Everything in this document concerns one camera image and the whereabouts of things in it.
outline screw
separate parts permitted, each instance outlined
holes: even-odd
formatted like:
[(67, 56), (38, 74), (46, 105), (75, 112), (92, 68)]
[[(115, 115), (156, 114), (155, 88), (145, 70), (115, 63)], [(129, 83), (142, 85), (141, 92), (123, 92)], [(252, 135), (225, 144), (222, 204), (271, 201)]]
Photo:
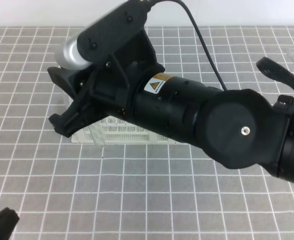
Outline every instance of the screw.
[(111, 67), (111, 63), (109, 61), (106, 62), (105, 67), (109, 69)]
[(127, 17), (127, 22), (128, 22), (128, 23), (132, 23), (132, 21), (133, 21), (132, 16), (128, 16), (128, 17)]
[(92, 42), (90, 38), (89, 38), (89, 47), (90, 47), (92, 50), (97, 49), (97, 43), (96, 43), (96, 42)]
[(250, 133), (250, 128), (248, 128), (247, 126), (244, 126), (242, 129), (241, 129), (241, 134), (244, 135), (244, 136), (247, 136), (249, 135)]

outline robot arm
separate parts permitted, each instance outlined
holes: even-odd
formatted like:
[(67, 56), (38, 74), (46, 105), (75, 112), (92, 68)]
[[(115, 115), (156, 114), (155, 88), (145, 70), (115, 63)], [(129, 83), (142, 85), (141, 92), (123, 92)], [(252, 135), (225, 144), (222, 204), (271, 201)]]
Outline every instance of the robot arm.
[[(165, 74), (144, 31), (157, 2), (129, 0), (61, 45), (56, 53), (61, 68), (48, 72), (74, 101), (49, 118), (55, 131), (70, 137), (114, 116), (202, 148), (229, 169), (259, 164), (294, 183), (294, 98), (280, 95), (271, 106), (253, 90), (225, 90), (209, 54), (224, 91)], [(257, 66), (274, 80), (281, 73), (294, 87), (294, 76), (268, 58)]]

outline black cable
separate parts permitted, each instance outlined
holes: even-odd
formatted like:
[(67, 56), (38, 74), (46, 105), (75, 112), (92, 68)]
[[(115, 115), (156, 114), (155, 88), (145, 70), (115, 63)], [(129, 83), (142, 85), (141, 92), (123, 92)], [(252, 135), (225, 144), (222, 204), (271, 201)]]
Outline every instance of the black cable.
[(283, 66), (267, 57), (263, 57), (256, 63), (256, 65), (266, 77), (286, 84), (294, 90), (294, 74), (289, 72)]
[(227, 87), (226, 87), (225, 83), (223, 82), (223, 80), (221, 79), (221, 76), (220, 76), (215, 64), (213, 63), (213, 61), (211, 59), (211, 56), (210, 56), (208, 48), (207, 48), (207, 46), (205, 44), (205, 41), (203, 40), (202, 35), (201, 35), (200, 31), (199, 31), (199, 28), (198, 28), (198, 26), (196, 24), (196, 21), (193, 18), (193, 16), (192, 16), (189, 8), (187, 7), (187, 5), (181, 0), (147, 0), (147, 2), (148, 2), (148, 4), (150, 4), (150, 8), (152, 6), (154, 6), (154, 5), (156, 5), (157, 3), (160, 3), (160, 2), (174, 2), (174, 3), (177, 3), (177, 4), (179, 4), (180, 6), (183, 7), (183, 9), (188, 14), (188, 17), (190, 18), (190, 21), (192, 22), (193, 27), (195, 28), (195, 31), (196, 31), (196, 33), (197, 33), (197, 35), (199, 37), (201, 45), (202, 45), (202, 47), (203, 47), (203, 49), (204, 49), (204, 51), (206, 53), (206, 56), (207, 56), (207, 58), (208, 58), (208, 60), (210, 62), (210, 65), (211, 65), (213, 71), (215, 72), (215, 74), (216, 74), (216, 76), (217, 76), (217, 78), (218, 78), (218, 80), (219, 80), (219, 82), (221, 84), (221, 87), (223, 88), (224, 91), (227, 91)]

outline gray grid surface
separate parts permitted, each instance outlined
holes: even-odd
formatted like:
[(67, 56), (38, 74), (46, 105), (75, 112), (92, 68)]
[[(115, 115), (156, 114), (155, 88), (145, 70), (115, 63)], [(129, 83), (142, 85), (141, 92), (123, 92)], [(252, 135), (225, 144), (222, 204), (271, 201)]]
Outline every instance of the gray grid surface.
[[(267, 55), (294, 72), (294, 26), (200, 28), (229, 89), (272, 103), (292, 94), (254, 63)], [(12, 239), (294, 239), (294, 184), (258, 166), (228, 170), (186, 144), (102, 147), (56, 134), (48, 116), (65, 107), (46, 69), (79, 30), (0, 28), (0, 210), (21, 217)], [(146, 31), (167, 73), (219, 87), (192, 28)]]

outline yellow warning sticker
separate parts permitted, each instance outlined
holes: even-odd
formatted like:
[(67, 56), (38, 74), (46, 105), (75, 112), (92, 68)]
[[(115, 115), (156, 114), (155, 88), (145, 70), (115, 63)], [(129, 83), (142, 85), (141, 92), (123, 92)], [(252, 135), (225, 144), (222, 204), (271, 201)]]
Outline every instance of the yellow warning sticker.
[(144, 88), (144, 91), (150, 92), (152, 94), (157, 94), (159, 93), (162, 86), (166, 83), (166, 81), (168, 81), (172, 77), (173, 76), (165, 73), (158, 73), (149, 80)]
[(160, 72), (160, 73), (156, 74), (155, 76), (153, 76), (154, 79), (159, 79), (159, 80), (163, 80), (163, 81), (168, 81), (172, 77), (173, 76), (168, 75), (168, 74), (163, 73), (163, 72)]
[(154, 90), (156, 90), (156, 88), (157, 88), (158, 85), (159, 85), (159, 82), (153, 82), (153, 83), (151, 83), (150, 85), (152, 86), (152, 88), (153, 88)]

